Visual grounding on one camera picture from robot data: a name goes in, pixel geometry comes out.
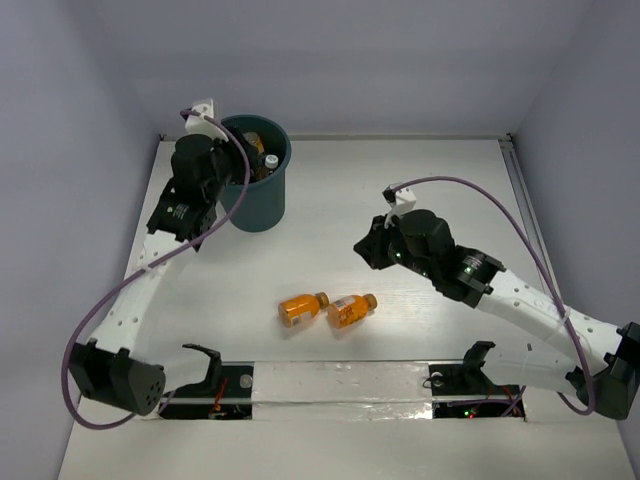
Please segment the long orange label bottle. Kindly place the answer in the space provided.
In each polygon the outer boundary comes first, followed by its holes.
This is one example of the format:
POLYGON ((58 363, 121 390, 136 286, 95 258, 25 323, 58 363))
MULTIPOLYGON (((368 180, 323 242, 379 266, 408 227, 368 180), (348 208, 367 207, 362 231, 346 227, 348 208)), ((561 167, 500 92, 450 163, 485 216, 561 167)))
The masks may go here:
POLYGON ((255 179, 262 181, 273 174, 280 164, 280 159, 275 154, 265 154, 258 158, 258 168, 255 173, 255 179))

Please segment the small orange patterned bottle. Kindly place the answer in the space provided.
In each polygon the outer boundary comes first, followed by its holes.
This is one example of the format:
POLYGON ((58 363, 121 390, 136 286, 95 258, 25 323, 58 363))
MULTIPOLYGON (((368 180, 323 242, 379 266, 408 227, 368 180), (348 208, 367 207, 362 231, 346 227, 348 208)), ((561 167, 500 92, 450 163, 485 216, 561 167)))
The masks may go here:
POLYGON ((378 306, 373 294, 351 295, 338 299, 327 308, 328 321, 333 329, 349 327, 375 311, 378 306))

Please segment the small orange juice bottle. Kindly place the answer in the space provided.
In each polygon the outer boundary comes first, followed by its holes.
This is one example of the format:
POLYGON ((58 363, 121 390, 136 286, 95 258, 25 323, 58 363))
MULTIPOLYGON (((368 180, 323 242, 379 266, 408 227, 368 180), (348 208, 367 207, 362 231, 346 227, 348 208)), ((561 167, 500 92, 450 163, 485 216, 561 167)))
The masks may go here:
POLYGON ((312 320, 328 305, 329 299, 324 292, 302 294, 281 302, 278 305, 278 314, 285 327, 294 328, 312 320))

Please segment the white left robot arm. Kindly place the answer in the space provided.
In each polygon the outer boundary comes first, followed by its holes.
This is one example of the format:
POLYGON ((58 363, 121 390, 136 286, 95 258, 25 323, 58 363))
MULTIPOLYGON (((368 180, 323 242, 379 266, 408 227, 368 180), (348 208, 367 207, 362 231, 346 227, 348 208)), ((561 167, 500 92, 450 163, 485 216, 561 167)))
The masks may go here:
POLYGON ((63 355, 62 382, 75 383, 87 399, 147 416, 162 399, 183 387, 201 395, 221 383, 221 355, 185 343, 177 356, 158 361, 149 352, 153 330, 167 297, 204 240, 238 210, 223 218, 216 207, 232 184, 247 187, 257 150, 235 128, 210 122, 190 128, 171 156, 171 176, 146 224, 138 261, 122 285, 103 298, 111 307, 89 339, 71 338, 63 355))

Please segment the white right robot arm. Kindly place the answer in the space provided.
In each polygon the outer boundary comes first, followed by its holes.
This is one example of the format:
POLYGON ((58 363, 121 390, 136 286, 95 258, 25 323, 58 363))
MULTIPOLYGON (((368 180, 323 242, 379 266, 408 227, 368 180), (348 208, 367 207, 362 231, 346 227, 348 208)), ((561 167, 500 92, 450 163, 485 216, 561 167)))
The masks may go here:
POLYGON ((546 356, 513 357, 492 341, 478 341, 465 354, 462 384, 482 392, 493 383, 525 384, 589 401, 585 375, 594 379, 595 411, 628 418, 639 389, 639 326, 601 322, 528 285, 499 260, 455 243, 448 223, 429 210, 387 220, 373 218, 354 251, 373 270, 402 266, 429 279, 437 292, 501 318, 554 349, 546 356))

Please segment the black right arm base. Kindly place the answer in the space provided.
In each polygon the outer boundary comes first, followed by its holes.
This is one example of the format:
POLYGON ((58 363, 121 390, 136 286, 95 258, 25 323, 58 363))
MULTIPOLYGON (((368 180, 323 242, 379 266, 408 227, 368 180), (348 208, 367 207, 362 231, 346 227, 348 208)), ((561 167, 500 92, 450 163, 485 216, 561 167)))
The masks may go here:
POLYGON ((482 371, 494 342, 478 341, 461 360, 435 363, 422 387, 432 394, 435 419, 526 417, 523 388, 517 384, 493 383, 482 371))

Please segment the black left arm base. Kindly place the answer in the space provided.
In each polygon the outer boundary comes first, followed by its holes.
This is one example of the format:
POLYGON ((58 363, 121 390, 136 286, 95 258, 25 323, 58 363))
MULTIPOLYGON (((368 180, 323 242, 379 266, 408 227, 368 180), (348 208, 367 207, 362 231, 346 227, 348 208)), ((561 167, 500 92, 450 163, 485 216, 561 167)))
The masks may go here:
POLYGON ((165 420, 250 420, 252 418, 253 363, 226 363, 221 354, 197 344, 183 348, 207 356, 204 379, 168 394, 157 413, 165 420))

